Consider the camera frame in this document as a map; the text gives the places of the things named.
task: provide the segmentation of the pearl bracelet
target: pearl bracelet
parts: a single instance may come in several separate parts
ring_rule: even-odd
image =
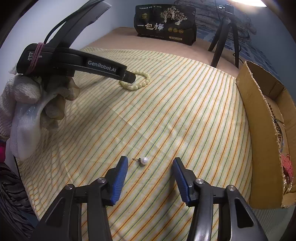
[[[128,83],[126,82],[123,82],[123,81],[119,81],[119,83],[121,84],[121,86],[127,90],[131,90],[131,91],[134,91],[134,90],[137,90],[137,89],[140,89],[142,87],[145,87],[146,85],[148,85],[150,83],[150,80],[151,80],[151,76],[147,73],[147,72],[144,72],[144,71],[138,71],[138,70],[133,70],[131,71],[132,73],[134,74],[139,74],[139,75],[143,75],[146,77],[145,80],[143,80],[141,83],[139,84],[136,84],[136,85],[129,85]]]

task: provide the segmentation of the tripod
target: tripod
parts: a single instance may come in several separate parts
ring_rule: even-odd
[[[239,37],[237,32],[237,26],[234,19],[234,8],[231,5],[225,6],[225,16],[222,18],[218,30],[211,42],[208,51],[212,51],[217,44],[214,57],[211,62],[212,67],[216,67],[221,57],[230,27],[232,28],[233,41],[234,41],[234,53],[235,53],[235,66],[239,67]]]

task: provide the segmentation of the white wall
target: white wall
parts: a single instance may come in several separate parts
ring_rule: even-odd
[[[244,4],[241,10],[248,14],[257,34],[250,34],[252,44],[260,49],[278,73],[281,82],[296,102],[296,43],[281,20],[267,7]]]
[[[0,93],[11,74],[11,70],[31,43],[43,42],[48,32],[66,16],[80,8],[88,0],[39,0],[16,23],[0,49]],[[133,27],[135,6],[150,4],[154,0],[106,0],[112,8],[105,12],[95,23],[86,27],[72,44],[81,49],[117,27]],[[173,0],[161,0],[173,3]]]

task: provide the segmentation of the pearl earring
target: pearl earring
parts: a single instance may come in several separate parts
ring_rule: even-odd
[[[133,160],[141,162],[143,165],[147,165],[147,163],[149,162],[148,157],[146,156],[140,157],[138,159],[133,158]]]

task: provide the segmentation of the gloved hand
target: gloved hand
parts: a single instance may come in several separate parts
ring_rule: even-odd
[[[9,79],[0,96],[0,140],[9,139],[12,120],[17,102],[35,104],[41,98],[40,78],[32,80],[24,75],[16,75]],[[63,93],[52,99],[44,108],[40,118],[40,126],[47,129],[57,128],[57,120],[65,116],[66,100],[75,100],[80,88],[73,78],[53,75],[49,79],[47,91],[63,88]]]

